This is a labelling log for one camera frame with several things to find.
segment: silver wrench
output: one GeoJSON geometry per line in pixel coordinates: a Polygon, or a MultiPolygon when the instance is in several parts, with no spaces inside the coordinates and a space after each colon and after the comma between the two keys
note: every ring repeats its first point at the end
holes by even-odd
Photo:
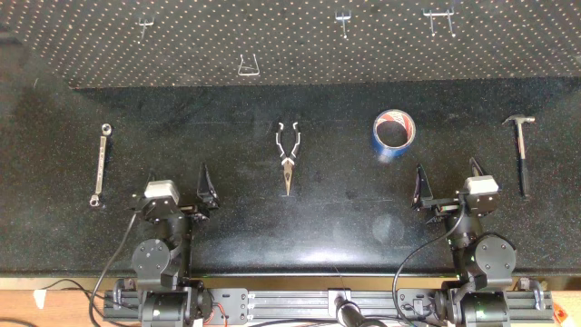
{"type": "Polygon", "coordinates": [[[99,206],[99,195],[103,191],[103,169],[105,167],[105,152],[107,150],[107,136],[111,135],[112,128],[109,124],[101,126],[103,136],[101,136],[101,143],[99,144],[99,164],[97,166],[97,185],[94,188],[94,194],[91,196],[89,204],[91,206],[99,206]]]}

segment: claw hammer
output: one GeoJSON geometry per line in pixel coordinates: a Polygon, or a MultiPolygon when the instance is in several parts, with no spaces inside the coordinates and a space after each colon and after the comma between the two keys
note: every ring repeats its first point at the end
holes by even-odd
{"type": "Polygon", "coordinates": [[[528,169],[527,169],[527,158],[525,157],[525,138],[523,137],[523,127],[522,123],[534,123],[535,117],[526,117],[523,114],[514,114],[505,120],[506,124],[510,121],[515,121],[517,126],[517,141],[518,141],[518,153],[520,157],[518,158],[518,172],[520,173],[520,192],[528,199],[530,194],[528,193],[528,169]]]}

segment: perforated board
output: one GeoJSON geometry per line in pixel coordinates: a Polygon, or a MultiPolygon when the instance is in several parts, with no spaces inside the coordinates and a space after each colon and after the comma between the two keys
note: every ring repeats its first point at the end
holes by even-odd
{"type": "Polygon", "coordinates": [[[581,75],[571,0],[0,0],[0,22],[71,87],[581,75]],[[434,17],[422,9],[453,8],[434,17]],[[351,12],[343,38],[335,13],[351,12]],[[139,19],[153,20],[141,42],[139,19]],[[260,74],[238,75],[256,55],[260,74]]]}

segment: blue tape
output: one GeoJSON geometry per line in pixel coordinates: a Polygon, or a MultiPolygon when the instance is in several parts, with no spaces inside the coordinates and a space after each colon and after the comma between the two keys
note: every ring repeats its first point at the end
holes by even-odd
{"type": "Polygon", "coordinates": [[[373,148],[379,155],[379,159],[383,162],[389,162],[391,159],[404,154],[411,143],[416,138],[416,124],[413,119],[402,112],[401,110],[391,109],[381,113],[373,123],[372,143],[373,148]],[[401,146],[388,146],[381,142],[378,136],[378,126],[385,122],[396,122],[401,124],[408,134],[408,140],[401,146]]]}

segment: black tabletop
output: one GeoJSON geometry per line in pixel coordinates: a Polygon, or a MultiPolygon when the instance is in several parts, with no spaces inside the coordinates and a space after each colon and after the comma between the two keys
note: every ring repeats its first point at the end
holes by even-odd
{"type": "MultiPolygon", "coordinates": [[[[2,83],[0,228],[2,275],[96,275],[131,218],[132,194],[150,172],[171,179],[184,201],[206,162],[222,207],[196,225],[193,272],[393,274],[415,248],[444,232],[410,210],[415,166],[436,197],[448,197],[478,158],[502,186],[485,230],[518,248],[517,272],[580,274],[581,80],[515,79],[304,86],[127,88],[72,91],[23,65],[2,83]],[[387,109],[415,120],[408,152],[377,160],[371,126],[387,109]],[[512,114],[524,126],[532,200],[518,193],[512,114]],[[274,135],[302,132],[290,196],[274,135]],[[101,124],[113,126],[103,206],[89,199],[101,124]]],[[[283,135],[289,147],[293,134],[283,135]]],[[[148,228],[133,228],[116,275],[148,228]]],[[[445,243],[406,273],[449,274],[445,243]]]]}

